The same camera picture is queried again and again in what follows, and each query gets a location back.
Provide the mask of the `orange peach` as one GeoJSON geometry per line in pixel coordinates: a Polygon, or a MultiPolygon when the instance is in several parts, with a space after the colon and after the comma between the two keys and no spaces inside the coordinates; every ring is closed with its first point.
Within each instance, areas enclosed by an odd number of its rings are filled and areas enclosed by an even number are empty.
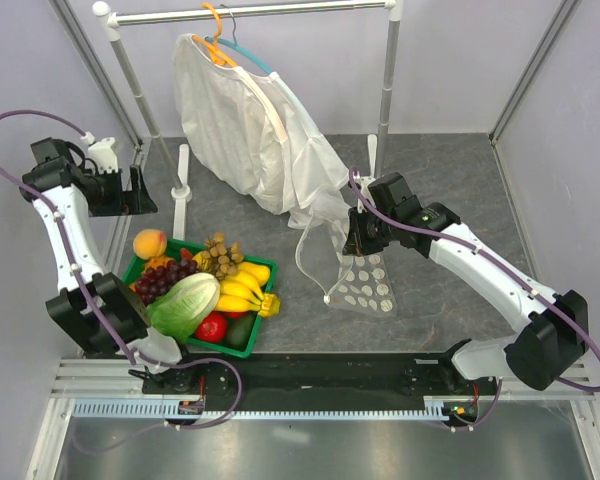
{"type": "Polygon", "coordinates": [[[133,239],[133,252],[143,260],[162,256],[167,247],[167,235],[157,229],[144,229],[133,239]]]}

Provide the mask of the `clear dotted zip top bag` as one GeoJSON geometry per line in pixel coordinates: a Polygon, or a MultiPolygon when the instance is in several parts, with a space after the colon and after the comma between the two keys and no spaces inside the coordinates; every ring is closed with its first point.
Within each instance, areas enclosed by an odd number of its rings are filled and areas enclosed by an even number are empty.
{"type": "Polygon", "coordinates": [[[299,270],[321,289],[330,308],[378,318],[395,316],[398,304],[383,257],[345,255],[347,233],[346,217],[313,213],[296,247],[299,270]]]}

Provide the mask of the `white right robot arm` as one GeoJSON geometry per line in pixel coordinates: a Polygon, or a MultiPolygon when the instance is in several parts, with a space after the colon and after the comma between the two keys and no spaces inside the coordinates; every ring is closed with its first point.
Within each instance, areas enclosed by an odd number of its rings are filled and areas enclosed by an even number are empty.
{"type": "Polygon", "coordinates": [[[349,176],[358,204],[349,210],[345,255],[371,256],[393,242],[413,249],[463,280],[512,330],[506,337],[451,347],[449,362],[437,371],[445,391],[461,393],[476,379],[508,375],[543,391],[586,353],[588,305],[579,293],[559,294],[516,269],[448,207],[422,205],[402,175],[374,180],[352,169],[349,176]]]}

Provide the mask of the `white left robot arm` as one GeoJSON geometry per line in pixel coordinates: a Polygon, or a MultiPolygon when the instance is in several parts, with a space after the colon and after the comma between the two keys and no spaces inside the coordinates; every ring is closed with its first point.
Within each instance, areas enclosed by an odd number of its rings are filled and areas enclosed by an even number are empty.
{"type": "Polygon", "coordinates": [[[130,168],[125,188],[115,139],[83,138],[86,148],[46,138],[32,144],[35,167],[22,177],[21,195],[43,221],[57,269],[51,319],[88,355],[125,355],[188,393],[199,369],[182,359],[175,339],[158,332],[140,297],[109,271],[96,246],[91,219],[154,213],[141,169],[130,168]]]}

